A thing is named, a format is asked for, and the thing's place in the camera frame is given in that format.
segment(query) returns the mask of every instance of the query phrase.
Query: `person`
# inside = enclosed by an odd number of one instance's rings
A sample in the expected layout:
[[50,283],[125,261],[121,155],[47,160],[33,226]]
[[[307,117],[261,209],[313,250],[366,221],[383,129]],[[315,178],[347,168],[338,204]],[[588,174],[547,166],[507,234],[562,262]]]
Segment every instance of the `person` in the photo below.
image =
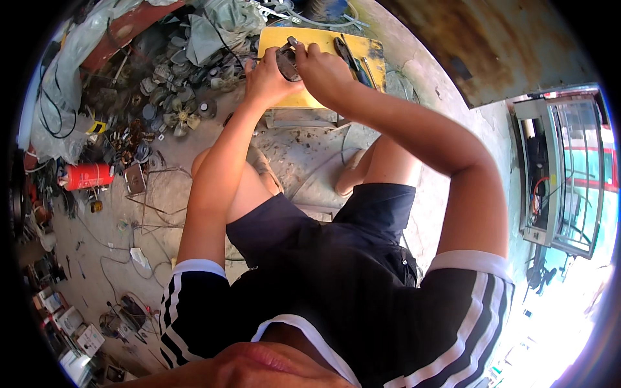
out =
[[[460,125],[367,88],[314,43],[296,47],[302,81],[286,81],[276,49],[256,68],[246,65],[243,102],[192,168],[159,320],[161,355],[173,369],[125,384],[473,386],[489,367],[514,293],[494,160]],[[265,157],[248,151],[264,111],[304,87],[382,133],[338,180],[337,192],[351,196],[332,223],[291,204]],[[415,260],[399,239],[421,163],[451,182],[437,255],[416,287]],[[250,268],[231,286],[225,234]]]

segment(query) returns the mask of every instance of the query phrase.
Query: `yellow board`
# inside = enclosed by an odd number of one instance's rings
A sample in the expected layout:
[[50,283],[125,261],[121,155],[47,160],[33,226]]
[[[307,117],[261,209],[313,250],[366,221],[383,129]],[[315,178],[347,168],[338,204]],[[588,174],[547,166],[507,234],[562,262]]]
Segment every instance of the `yellow board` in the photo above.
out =
[[[287,43],[288,37],[294,37],[306,47],[311,43],[316,43],[321,51],[337,55],[334,49],[334,38],[341,36],[340,33],[329,30],[303,29],[297,27],[265,27],[261,31],[259,39],[258,56],[261,58],[265,49],[269,47],[282,47]],[[356,35],[345,34],[345,40],[354,58],[360,60],[362,69],[368,73],[362,57],[365,56],[369,61],[369,67],[378,89],[386,92],[386,67],[384,65],[384,47],[379,40],[357,37]],[[308,91],[303,90],[292,94],[274,106],[274,108],[311,108],[318,109],[325,107],[315,100]]]

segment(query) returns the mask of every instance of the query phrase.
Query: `rusty metal sheet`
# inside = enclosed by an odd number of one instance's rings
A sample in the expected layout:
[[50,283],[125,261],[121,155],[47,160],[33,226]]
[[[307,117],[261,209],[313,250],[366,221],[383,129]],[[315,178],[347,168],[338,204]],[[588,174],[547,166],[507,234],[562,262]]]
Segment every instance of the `rusty metal sheet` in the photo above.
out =
[[378,2],[427,47],[470,108],[598,80],[546,0]]

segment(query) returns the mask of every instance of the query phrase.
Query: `hand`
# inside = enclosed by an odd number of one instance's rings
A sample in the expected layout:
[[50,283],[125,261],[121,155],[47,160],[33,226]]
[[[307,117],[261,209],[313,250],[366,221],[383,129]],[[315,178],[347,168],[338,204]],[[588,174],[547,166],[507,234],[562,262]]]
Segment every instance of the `hand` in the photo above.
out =
[[353,79],[349,66],[340,56],[322,53],[316,43],[296,46],[297,72],[302,77],[306,89],[317,101],[333,111],[339,111],[347,92],[359,82]]
[[276,50],[278,47],[270,47],[265,50],[263,59],[252,68],[253,62],[247,61],[246,72],[246,96],[244,102],[258,105],[269,109],[281,102],[286,96],[304,89],[304,82],[289,82],[278,69],[276,64]]

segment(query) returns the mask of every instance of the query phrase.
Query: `hose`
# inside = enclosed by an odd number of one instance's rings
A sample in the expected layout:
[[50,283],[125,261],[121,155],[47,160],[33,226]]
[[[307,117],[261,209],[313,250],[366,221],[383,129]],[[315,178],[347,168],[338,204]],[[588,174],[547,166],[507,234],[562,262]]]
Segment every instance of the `hose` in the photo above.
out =
[[306,19],[304,16],[296,13],[295,11],[293,11],[293,9],[291,9],[288,4],[285,4],[285,6],[287,7],[287,13],[289,13],[289,15],[295,16],[300,20],[303,20],[309,24],[313,24],[313,25],[318,25],[320,27],[346,27],[348,25],[352,25],[355,22],[358,21],[358,10],[356,10],[354,8],[354,6],[348,1],[347,5],[351,8],[351,11],[353,12],[354,18],[351,22],[347,22],[347,23],[342,23],[342,24],[329,24],[329,23],[321,23],[321,22],[316,22],[314,20],[310,20],[310,19]]

